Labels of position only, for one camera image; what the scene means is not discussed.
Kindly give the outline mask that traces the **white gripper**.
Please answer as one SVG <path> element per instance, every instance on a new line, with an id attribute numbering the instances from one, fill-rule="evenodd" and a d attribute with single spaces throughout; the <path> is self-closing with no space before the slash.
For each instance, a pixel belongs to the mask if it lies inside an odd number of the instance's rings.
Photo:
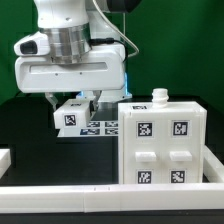
<path id="1" fill-rule="evenodd" d="M 19 57 L 15 63 L 16 81 L 24 93 L 46 93 L 53 109 L 58 103 L 53 93 L 93 91 L 92 105 L 97 111 L 101 90 L 124 86 L 124 59 L 121 44 L 94 46 L 74 64 L 54 64 L 48 56 Z"/>

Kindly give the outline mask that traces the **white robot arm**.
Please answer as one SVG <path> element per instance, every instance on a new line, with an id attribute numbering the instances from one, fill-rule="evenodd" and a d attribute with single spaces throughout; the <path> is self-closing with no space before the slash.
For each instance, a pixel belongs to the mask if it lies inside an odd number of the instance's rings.
<path id="1" fill-rule="evenodd" d="M 142 0 L 34 0 L 38 31 L 14 45 L 15 76 L 24 93 L 80 92 L 93 103 L 127 97 L 130 41 L 107 18 L 130 13 Z"/>

